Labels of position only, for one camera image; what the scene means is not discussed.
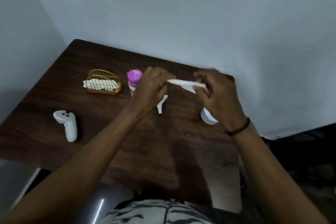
black wristband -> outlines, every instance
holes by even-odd
[[[241,128],[235,129],[233,131],[226,131],[226,133],[229,136],[235,136],[235,135],[239,134],[240,132],[244,131],[249,126],[250,122],[251,122],[250,118],[247,117],[247,121],[246,121],[244,126],[242,126]]]

black and white patterned shirt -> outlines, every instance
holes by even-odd
[[[212,224],[194,208],[161,199],[135,201],[123,209],[109,212],[99,224]]]

clear bottle with purple lid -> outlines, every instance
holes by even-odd
[[[133,69],[127,72],[128,86],[131,89],[132,96],[135,91],[135,87],[137,86],[137,83],[140,81],[141,76],[142,72],[138,69]]]

white wall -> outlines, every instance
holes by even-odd
[[[259,132],[336,122],[335,0],[40,0],[70,43],[89,40],[236,77]]]
[[[38,0],[0,0],[0,124],[66,44]]]

white vr controller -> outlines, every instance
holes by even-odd
[[[53,114],[58,123],[64,124],[65,136],[69,142],[77,139],[77,124],[75,115],[69,111],[56,111]]]

